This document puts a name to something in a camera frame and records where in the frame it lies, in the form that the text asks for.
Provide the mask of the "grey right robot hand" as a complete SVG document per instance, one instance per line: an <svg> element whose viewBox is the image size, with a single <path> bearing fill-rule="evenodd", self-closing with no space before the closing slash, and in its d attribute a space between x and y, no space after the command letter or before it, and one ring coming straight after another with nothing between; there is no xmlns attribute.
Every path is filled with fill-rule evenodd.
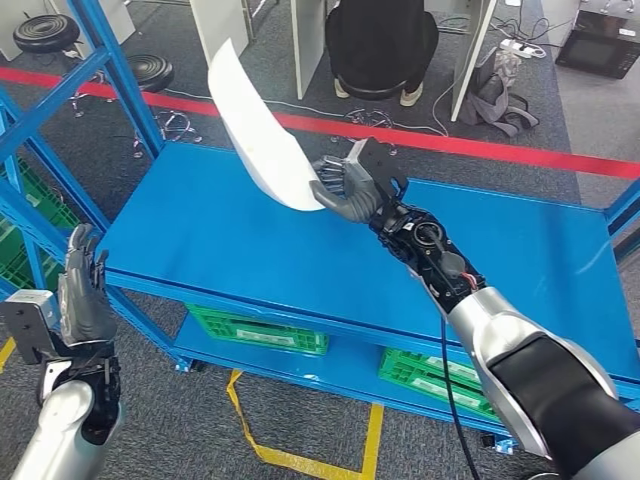
<svg viewBox="0 0 640 480"><path fill-rule="evenodd" d="M383 205L373 178L357 160L325 155L312 167L318 177L309 182L313 197L346 220L367 224Z"/></svg>

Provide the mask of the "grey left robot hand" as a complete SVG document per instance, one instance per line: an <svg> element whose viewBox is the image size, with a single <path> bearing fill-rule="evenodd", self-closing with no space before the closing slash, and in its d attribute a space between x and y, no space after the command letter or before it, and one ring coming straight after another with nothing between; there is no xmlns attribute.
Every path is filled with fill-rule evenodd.
<svg viewBox="0 0 640 480"><path fill-rule="evenodd" d="M96 253L99 240L90 224L78 224L68 240L65 270L58 276L60 328L67 346L111 342L117 332L106 291L109 252Z"/></svg>

